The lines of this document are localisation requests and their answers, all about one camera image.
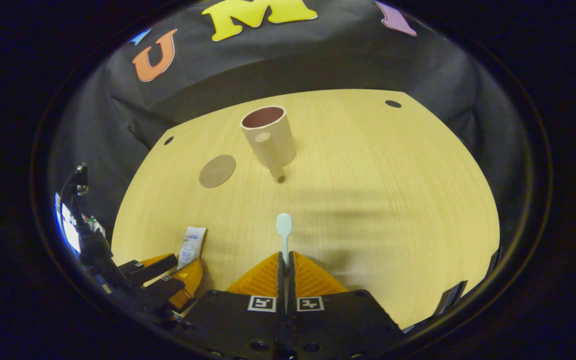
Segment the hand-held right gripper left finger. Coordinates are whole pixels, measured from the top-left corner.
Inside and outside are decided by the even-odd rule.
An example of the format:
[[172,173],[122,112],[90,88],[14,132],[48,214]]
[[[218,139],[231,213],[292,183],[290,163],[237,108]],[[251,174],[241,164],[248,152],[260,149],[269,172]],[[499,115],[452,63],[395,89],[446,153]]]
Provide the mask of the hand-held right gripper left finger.
[[274,253],[251,269],[246,280],[270,285],[272,295],[207,291],[183,317],[183,342],[208,359],[279,360],[277,339],[285,315],[283,267],[282,253]]

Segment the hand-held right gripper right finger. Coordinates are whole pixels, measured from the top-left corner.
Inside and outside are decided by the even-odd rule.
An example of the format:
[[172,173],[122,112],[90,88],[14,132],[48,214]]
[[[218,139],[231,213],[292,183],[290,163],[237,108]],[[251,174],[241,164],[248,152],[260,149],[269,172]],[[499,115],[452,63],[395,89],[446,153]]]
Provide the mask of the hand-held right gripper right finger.
[[304,295],[307,284],[323,284],[326,271],[291,251],[288,285],[288,355],[295,360],[371,360],[404,338],[365,289]]

